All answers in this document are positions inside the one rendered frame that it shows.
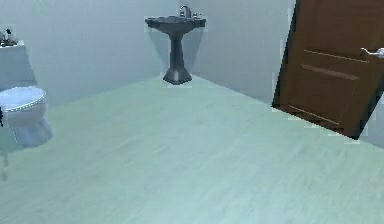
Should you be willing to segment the dark grey pedestal sink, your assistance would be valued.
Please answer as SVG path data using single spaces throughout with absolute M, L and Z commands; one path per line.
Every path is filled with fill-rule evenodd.
M 206 20 L 199 17 L 166 16 L 146 18 L 145 23 L 149 28 L 167 34 L 170 39 L 170 63 L 163 80 L 173 85 L 181 85 L 191 81 L 192 76 L 184 65 L 182 39 L 188 32 L 204 27 Z

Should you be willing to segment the silver sink faucet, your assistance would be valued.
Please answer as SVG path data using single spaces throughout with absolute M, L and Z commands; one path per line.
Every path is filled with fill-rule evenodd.
M 185 18 L 198 18 L 200 13 L 192 12 L 192 10 L 187 5 L 182 5 L 179 8 L 179 16 Z

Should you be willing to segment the small dark object on tank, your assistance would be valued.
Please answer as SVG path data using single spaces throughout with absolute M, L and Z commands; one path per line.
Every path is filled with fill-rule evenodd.
M 6 29 L 5 31 L 0 31 L 0 46 L 14 46 L 18 44 L 18 39 L 15 35 L 12 34 L 10 29 Z

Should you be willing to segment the brown wooden room door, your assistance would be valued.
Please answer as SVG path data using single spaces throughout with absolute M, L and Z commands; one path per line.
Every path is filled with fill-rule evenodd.
M 272 106 L 352 139 L 384 92 L 384 0 L 296 0 Z

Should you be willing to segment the white toilet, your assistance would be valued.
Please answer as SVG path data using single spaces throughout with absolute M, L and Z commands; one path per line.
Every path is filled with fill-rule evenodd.
M 46 95 L 38 87 L 24 42 L 0 47 L 1 124 L 13 131 L 23 148 L 41 146 L 53 137 Z

